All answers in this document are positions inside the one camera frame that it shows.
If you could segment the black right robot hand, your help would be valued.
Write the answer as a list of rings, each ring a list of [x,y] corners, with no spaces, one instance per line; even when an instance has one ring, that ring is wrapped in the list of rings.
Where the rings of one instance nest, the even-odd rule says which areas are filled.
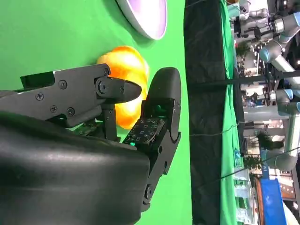
[[[21,77],[0,93],[3,225],[133,225],[180,142],[180,73],[159,69],[124,140],[115,105],[142,88],[107,64]]]

